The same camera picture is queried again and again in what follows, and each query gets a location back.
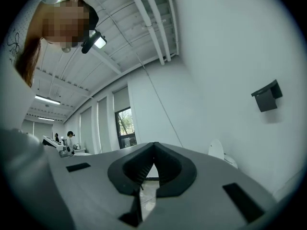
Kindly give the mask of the dotted white shirt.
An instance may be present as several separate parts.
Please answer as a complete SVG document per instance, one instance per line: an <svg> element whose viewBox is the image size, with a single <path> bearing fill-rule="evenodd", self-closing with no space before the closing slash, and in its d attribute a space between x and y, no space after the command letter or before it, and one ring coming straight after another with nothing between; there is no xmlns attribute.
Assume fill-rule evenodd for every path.
<svg viewBox="0 0 307 230"><path fill-rule="evenodd" d="M0 45L0 129L20 128L35 98L15 64L24 52L30 22L41 2L26 2Z"/></svg>

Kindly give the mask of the white ceiling pipe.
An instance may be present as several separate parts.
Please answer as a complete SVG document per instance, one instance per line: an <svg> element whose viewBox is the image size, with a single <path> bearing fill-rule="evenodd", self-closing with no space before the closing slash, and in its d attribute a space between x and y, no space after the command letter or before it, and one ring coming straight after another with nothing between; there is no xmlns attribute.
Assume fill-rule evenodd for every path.
<svg viewBox="0 0 307 230"><path fill-rule="evenodd" d="M170 56L169 45L168 45L165 29L164 29L164 26L163 26L161 14L158 10L158 7L157 7L155 0L148 0L148 2L150 4L150 7L151 7L153 14L154 14L154 17L156 19L156 23L158 25L158 28L159 28L159 31L160 31L160 34L161 34L161 38L162 38L162 41L163 41L163 44L164 44L166 59L169 62L169 61L171 61L171 56Z"/></svg>
<svg viewBox="0 0 307 230"><path fill-rule="evenodd" d="M162 65L164 65L165 62L164 62L163 54L162 54L162 51L161 51L161 48L160 48L157 36L156 36L155 31L153 29L153 26L152 26L152 23L151 23L151 19L150 19L149 15L148 15L145 7L144 7L144 4L142 3L141 0L134 0L134 2L135 2L136 7L138 8L138 10L139 10L143 20L144 20L145 26L146 26L146 28L147 28L150 36L151 36L151 39L153 41L154 47L156 49L156 52L158 54L160 63Z"/></svg>

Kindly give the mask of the grey roller blind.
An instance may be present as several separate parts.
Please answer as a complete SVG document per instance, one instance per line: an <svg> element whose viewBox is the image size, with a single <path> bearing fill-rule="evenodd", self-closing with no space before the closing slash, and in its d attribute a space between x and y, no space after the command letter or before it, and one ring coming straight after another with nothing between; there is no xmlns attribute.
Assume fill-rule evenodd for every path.
<svg viewBox="0 0 307 230"><path fill-rule="evenodd" d="M94 154L91 115L91 107L81 113L80 133L82 147L87 153Z"/></svg>
<svg viewBox="0 0 307 230"><path fill-rule="evenodd" d="M102 153L108 152L110 148L109 132L107 123L107 101L106 98L98 102L98 128Z"/></svg>
<svg viewBox="0 0 307 230"><path fill-rule="evenodd" d="M114 111L119 112L130 107L129 90L126 86L113 93Z"/></svg>

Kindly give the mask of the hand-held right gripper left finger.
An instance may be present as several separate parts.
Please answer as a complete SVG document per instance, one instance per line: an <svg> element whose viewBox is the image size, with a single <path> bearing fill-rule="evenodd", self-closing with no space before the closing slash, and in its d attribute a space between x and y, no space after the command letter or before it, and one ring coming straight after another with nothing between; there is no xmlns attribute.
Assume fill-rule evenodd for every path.
<svg viewBox="0 0 307 230"><path fill-rule="evenodd" d="M133 197L120 194L110 182L110 164L141 145L96 155L62 158L48 147L47 158L56 186L76 224L76 230L133 230L119 220L130 211Z"/></svg>

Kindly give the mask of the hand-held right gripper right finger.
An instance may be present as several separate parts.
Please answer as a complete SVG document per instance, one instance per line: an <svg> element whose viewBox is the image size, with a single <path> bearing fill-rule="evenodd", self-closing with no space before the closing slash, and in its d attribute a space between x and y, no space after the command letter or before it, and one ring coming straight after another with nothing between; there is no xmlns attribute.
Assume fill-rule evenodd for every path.
<svg viewBox="0 0 307 230"><path fill-rule="evenodd" d="M236 183L263 211L276 200L263 186L216 157L166 144L195 164L194 183L178 197L159 198L143 230L237 230L247 225L223 185Z"/></svg>

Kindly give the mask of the black paper holder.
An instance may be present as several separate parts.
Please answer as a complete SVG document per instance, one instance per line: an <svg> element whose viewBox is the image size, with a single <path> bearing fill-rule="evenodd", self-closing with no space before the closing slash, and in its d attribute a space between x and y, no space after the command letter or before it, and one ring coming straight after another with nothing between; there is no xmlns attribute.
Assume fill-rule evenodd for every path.
<svg viewBox="0 0 307 230"><path fill-rule="evenodd" d="M251 94L261 112L277 109L276 99L283 96L277 80Z"/></svg>

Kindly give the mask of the white machine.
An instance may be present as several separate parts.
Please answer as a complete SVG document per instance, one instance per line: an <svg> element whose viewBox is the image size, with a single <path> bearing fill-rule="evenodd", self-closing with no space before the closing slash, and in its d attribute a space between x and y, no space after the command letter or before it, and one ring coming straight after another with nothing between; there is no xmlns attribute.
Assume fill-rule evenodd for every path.
<svg viewBox="0 0 307 230"><path fill-rule="evenodd" d="M45 146L54 147L58 152L63 151L64 148L64 146L61 143L47 136L42 137L42 143Z"/></svg>

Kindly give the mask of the window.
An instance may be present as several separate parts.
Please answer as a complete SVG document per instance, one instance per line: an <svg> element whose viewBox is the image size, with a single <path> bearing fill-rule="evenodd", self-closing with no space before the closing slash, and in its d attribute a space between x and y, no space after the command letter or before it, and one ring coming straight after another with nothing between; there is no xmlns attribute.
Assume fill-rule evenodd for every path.
<svg viewBox="0 0 307 230"><path fill-rule="evenodd" d="M137 145L131 108L115 112L119 148L124 149Z"/></svg>

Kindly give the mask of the egg-shaped white toilet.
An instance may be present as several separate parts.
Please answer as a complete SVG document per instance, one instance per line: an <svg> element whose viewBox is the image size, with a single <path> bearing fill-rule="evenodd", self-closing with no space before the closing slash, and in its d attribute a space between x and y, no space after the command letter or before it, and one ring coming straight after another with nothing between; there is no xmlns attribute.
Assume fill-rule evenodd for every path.
<svg viewBox="0 0 307 230"><path fill-rule="evenodd" d="M209 149L208 149L208 155L221 159L224 162L228 163L229 165L232 165L233 167L235 167L236 169L238 169L238 165L236 163L236 161L231 158L230 156L228 156L227 154L225 154L224 152L224 148L221 144L221 142L218 139L214 139L210 145L209 145Z"/></svg>

